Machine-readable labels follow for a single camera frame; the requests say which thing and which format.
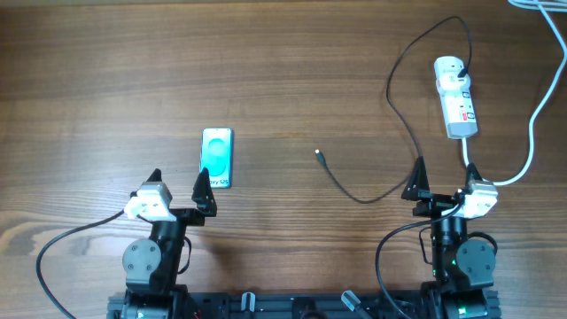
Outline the smartphone with teal screen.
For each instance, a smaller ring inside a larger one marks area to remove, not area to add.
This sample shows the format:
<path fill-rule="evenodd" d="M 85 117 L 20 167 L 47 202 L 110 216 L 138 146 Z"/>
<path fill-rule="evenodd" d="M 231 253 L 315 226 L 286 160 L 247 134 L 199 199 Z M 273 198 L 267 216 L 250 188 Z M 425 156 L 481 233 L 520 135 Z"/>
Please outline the smartphone with teal screen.
<path fill-rule="evenodd" d="M 232 128 L 204 128 L 201 138 L 199 170 L 208 170 L 212 188 L 232 185 L 234 131 Z"/>

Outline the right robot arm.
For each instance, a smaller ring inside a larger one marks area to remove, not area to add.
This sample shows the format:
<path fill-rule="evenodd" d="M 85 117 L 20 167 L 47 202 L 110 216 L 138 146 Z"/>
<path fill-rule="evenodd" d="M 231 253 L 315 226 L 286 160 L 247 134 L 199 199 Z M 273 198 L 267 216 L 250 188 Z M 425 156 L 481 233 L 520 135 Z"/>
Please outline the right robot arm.
<path fill-rule="evenodd" d="M 431 192 L 424 159 L 416 159 L 401 197 L 415 201 L 413 215 L 431 223 L 433 282 L 423 283 L 420 294 L 426 318 L 500 318 L 498 292 L 492 291 L 498 246 L 484 232 L 469 232 L 467 222 L 481 218 L 497 203 L 498 191 L 473 164 L 466 170 L 464 187 L 453 195 Z"/>

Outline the white USB charger plug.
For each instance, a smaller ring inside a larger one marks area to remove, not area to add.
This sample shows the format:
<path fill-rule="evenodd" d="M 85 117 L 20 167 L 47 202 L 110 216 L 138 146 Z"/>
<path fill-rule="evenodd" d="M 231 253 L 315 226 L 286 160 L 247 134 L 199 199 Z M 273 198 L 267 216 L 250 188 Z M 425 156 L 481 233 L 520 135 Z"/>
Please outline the white USB charger plug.
<path fill-rule="evenodd" d="M 441 96 L 458 91 L 468 91 L 470 88 L 470 78 L 468 75 L 459 77 L 458 73 L 445 73 L 436 80 L 436 87 Z"/>

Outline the white power strip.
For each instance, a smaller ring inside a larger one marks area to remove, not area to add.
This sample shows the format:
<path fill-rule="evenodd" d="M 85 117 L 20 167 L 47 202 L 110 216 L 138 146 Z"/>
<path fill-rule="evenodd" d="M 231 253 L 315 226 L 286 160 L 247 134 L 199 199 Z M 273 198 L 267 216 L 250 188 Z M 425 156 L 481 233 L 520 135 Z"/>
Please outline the white power strip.
<path fill-rule="evenodd" d="M 458 73 L 459 76 L 464 69 L 463 62 L 454 56 L 437 58 L 433 66 L 436 80 L 445 73 Z M 460 140 L 473 136 L 478 132 L 470 88 L 468 91 L 458 91 L 444 96 L 439 94 L 439 100 L 449 139 Z"/>

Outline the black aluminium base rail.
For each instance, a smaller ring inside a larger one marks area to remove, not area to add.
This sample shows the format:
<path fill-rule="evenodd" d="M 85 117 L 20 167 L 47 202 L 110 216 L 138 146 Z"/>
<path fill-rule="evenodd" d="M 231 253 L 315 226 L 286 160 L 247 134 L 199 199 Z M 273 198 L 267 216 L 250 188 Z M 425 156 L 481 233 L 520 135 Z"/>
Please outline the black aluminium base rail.
<path fill-rule="evenodd" d="M 495 291 L 440 295 L 395 291 L 396 311 L 383 293 L 254 294 L 192 293 L 149 300 L 126 295 L 108 300 L 108 318 L 489 318 L 502 316 Z"/>

